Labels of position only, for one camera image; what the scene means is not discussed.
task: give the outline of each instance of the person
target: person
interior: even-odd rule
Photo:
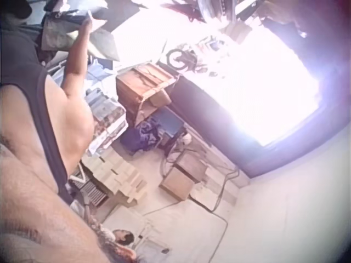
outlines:
[[[1,262],[127,262],[111,253],[69,207],[65,184],[93,137],[81,97],[89,34],[87,18],[65,67],[62,87],[39,63],[36,44],[1,16]]]
[[[90,200],[86,193],[81,192],[84,202],[84,221],[97,233],[102,243],[109,246],[114,253],[122,256],[130,262],[137,260],[137,255],[134,250],[125,247],[134,242],[134,235],[126,230],[111,231],[103,227],[90,212]]]

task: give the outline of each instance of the hand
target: hand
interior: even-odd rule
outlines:
[[[82,191],[82,196],[83,196],[83,202],[84,202],[84,205],[89,205],[90,204],[90,199],[88,197],[88,195]]]
[[[106,20],[95,19],[92,16],[92,12],[88,11],[88,17],[84,20],[81,30],[85,33],[91,33],[106,24]]]

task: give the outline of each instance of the stacked boxes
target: stacked boxes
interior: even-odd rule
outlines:
[[[144,177],[112,147],[107,148],[100,156],[84,155],[82,162],[108,196],[121,192],[127,203],[134,200],[138,203],[147,195],[147,182]]]

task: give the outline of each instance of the wooden blocks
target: wooden blocks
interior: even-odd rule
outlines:
[[[100,157],[84,155],[82,162],[109,196],[120,192],[126,197],[127,203],[137,203],[146,196],[148,183],[144,177],[112,147],[106,149]]]
[[[177,168],[172,168],[167,177],[161,182],[160,188],[179,201],[185,201],[195,183]]]

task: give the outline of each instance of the white wall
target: white wall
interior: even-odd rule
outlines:
[[[212,263],[323,263],[350,238],[350,141],[344,129],[240,189]]]

